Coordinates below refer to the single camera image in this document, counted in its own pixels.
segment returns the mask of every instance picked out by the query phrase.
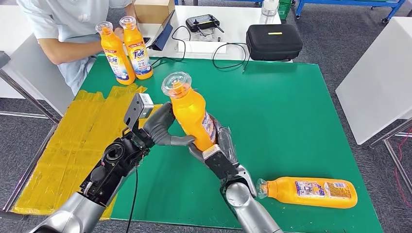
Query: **black wire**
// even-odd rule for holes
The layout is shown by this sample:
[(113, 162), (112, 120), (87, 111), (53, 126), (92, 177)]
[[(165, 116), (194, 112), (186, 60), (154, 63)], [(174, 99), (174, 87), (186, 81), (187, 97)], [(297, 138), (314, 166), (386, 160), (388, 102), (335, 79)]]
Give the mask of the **black wire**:
[[(217, 53), (217, 51), (218, 51), (221, 47), (227, 46), (227, 45), (236, 45), (236, 46), (241, 47), (241, 48), (243, 49), (244, 54), (245, 54), (245, 58), (243, 59), (243, 61), (241, 61), (241, 62), (238, 63), (238, 64), (231, 65), (231, 66), (227, 66), (227, 67), (219, 67), (219, 66), (216, 65), (216, 62), (215, 62), (216, 53)], [(249, 51), (249, 56), (247, 56), (246, 50), (244, 49), (244, 47), (243, 47), (242, 45), (246, 45), (246, 46), (247, 46), (248, 51)], [(243, 71), (242, 71), (242, 73), (243, 73), (243, 72), (246, 70), (247, 64), (249, 64), (250, 52), (251, 52), (251, 51), (250, 51), (250, 46), (249, 46), (248, 44), (246, 44), (246, 43), (226, 43), (226, 44), (224, 44), (224, 45), (220, 45), (220, 46), (215, 50), (215, 52), (213, 53), (213, 56), (212, 56), (212, 62), (213, 62), (213, 65), (214, 65), (217, 69), (228, 69), (228, 68), (232, 68), (232, 67), (238, 67), (238, 66), (243, 65), (244, 62), (246, 62), (245, 66), (243, 67)]]
[(136, 202), (136, 195), (137, 195), (137, 182), (138, 182), (138, 175), (137, 175), (137, 167), (136, 167), (135, 196), (133, 197), (132, 210), (130, 211), (129, 221), (127, 222), (126, 233), (129, 232), (130, 223), (132, 222), (133, 211), (134, 211), (134, 209), (135, 209), (135, 202)]
[(189, 28), (187, 28), (187, 27), (184, 26), (184, 25), (179, 26), (179, 27), (176, 28), (176, 30), (174, 30), (174, 32), (172, 33), (172, 39), (173, 39), (173, 40), (182, 41), (182, 42), (183, 42), (183, 45), (185, 46), (185, 49), (183, 50), (183, 57), (182, 57), (182, 58), (179, 58), (179, 59), (171, 58), (171, 57), (159, 57), (155, 62), (152, 63), (152, 68), (156, 68), (156, 67), (158, 67), (159, 65), (161, 65), (162, 63), (160, 62), (160, 64), (158, 64), (157, 66), (153, 67), (157, 62), (159, 62), (159, 61), (162, 60), (163, 58), (166, 58), (166, 59), (169, 59), (169, 60), (172, 60), (172, 61), (175, 61), (175, 62), (181, 62), (181, 61), (183, 61), (183, 59), (185, 58), (185, 55), (186, 55), (186, 42), (185, 42), (184, 40), (182, 40), (182, 39), (178, 39), (178, 38), (175, 38), (175, 37), (174, 37), (174, 34), (175, 34), (175, 33), (177, 32), (177, 30), (179, 30), (180, 28), (186, 28), (186, 30), (187, 30), (188, 33), (189, 33), (189, 41), (191, 40), (191, 34), (190, 34), (190, 31), (189, 31)]

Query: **green table surface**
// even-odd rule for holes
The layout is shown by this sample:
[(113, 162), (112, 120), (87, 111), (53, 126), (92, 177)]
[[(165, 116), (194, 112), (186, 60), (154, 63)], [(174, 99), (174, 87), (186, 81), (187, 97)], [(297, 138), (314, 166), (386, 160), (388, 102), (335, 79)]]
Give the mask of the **green table surface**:
[[(238, 61), (217, 61), (220, 66)], [(185, 59), (154, 68), (147, 87), (154, 103), (169, 100), (160, 87), (172, 72), (185, 71), (206, 109), (232, 131), (238, 160), (258, 178), (283, 176), (344, 179), (353, 183), (358, 204), (333, 209), (259, 200), (286, 232), (382, 232), (319, 67), (314, 64), (251, 61), (218, 70), (210, 60)], [(99, 57), (82, 85), (105, 97), (119, 84)], [(175, 122), (170, 133), (184, 135)], [(219, 180), (187, 148), (155, 146), (139, 167), (133, 219), (171, 224), (240, 228), (219, 193)], [(128, 219), (135, 188), (131, 175), (111, 215)]]

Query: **plastic bottle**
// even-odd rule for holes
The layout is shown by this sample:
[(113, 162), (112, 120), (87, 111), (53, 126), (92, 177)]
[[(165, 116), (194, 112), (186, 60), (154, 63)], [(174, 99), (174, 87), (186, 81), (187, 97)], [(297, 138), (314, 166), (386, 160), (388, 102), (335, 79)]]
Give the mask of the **plastic bottle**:
[(205, 110), (205, 99), (191, 88), (191, 77), (184, 72), (167, 76), (162, 91), (172, 100), (173, 113), (186, 135), (193, 135), (196, 147), (205, 151), (214, 145), (216, 129)]
[(279, 0), (264, 0), (262, 3), (262, 16), (260, 17), (261, 24), (271, 24), (277, 13)]
[(137, 29), (136, 19), (132, 16), (125, 16), (120, 19), (120, 25), (124, 29), (124, 44), (137, 78), (150, 78), (153, 75), (153, 70), (143, 36)]
[(281, 177), (274, 181), (259, 179), (259, 198), (271, 197), (280, 202), (347, 209), (358, 202), (355, 187), (349, 181), (323, 178)]
[(113, 25), (104, 21), (96, 25), (96, 31), (102, 38), (102, 48), (107, 60), (115, 73), (116, 80), (123, 85), (130, 85), (135, 81), (135, 73), (123, 50), (123, 43), (113, 32)]

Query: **white table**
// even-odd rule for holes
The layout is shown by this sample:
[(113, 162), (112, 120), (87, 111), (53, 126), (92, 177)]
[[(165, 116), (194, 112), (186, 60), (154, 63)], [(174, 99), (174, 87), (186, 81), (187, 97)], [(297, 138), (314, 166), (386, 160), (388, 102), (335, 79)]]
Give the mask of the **white table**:
[(412, 111), (412, 18), (393, 17), (336, 89), (360, 145)]
[[(259, 24), (261, 17), (261, 8), (251, 7), (216, 7), (216, 6), (175, 6), (176, 12), (171, 20), (174, 30), (181, 26), (186, 25), (185, 21), (189, 17), (212, 14), (220, 21), (220, 27), (224, 30), (224, 33), (219, 30), (215, 30), (215, 35), (221, 37), (222, 42), (246, 42), (246, 31), (250, 25)], [(273, 24), (281, 24), (279, 15), (276, 15), (273, 20)], [(142, 34), (147, 37), (154, 37), (159, 24), (141, 24), (140, 30)], [(182, 57), (183, 53), (178, 52), (176, 40), (169, 37), (165, 48), (162, 51), (149, 50), (150, 56), (156, 57)], [(189, 38), (188, 32), (185, 29), (179, 29), (175, 35), (179, 39)], [(212, 53), (192, 53), (187, 52), (186, 58), (202, 58), (211, 59)], [(227, 46), (226, 53), (217, 54), (215, 59), (224, 60), (243, 60), (244, 51), (238, 46)]]
[[(45, 100), (63, 115), (74, 95), (39, 46), (19, 6), (0, 5), (0, 28), (0, 50), (11, 58), (1, 69), (35, 99)], [(0, 79), (0, 98), (23, 96)]]

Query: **light blue shirt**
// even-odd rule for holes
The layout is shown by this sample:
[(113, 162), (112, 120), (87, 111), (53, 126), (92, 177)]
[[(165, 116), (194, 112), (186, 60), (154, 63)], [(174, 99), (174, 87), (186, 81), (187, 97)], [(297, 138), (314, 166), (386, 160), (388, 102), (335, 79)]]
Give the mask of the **light blue shirt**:
[[(96, 24), (106, 21), (109, 7), (124, 8), (133, 0), (17, 0), (37, 39), (87, 43), (100, 40)], [(60, 72), (76, 95), (95, 56), (59, 65)]]

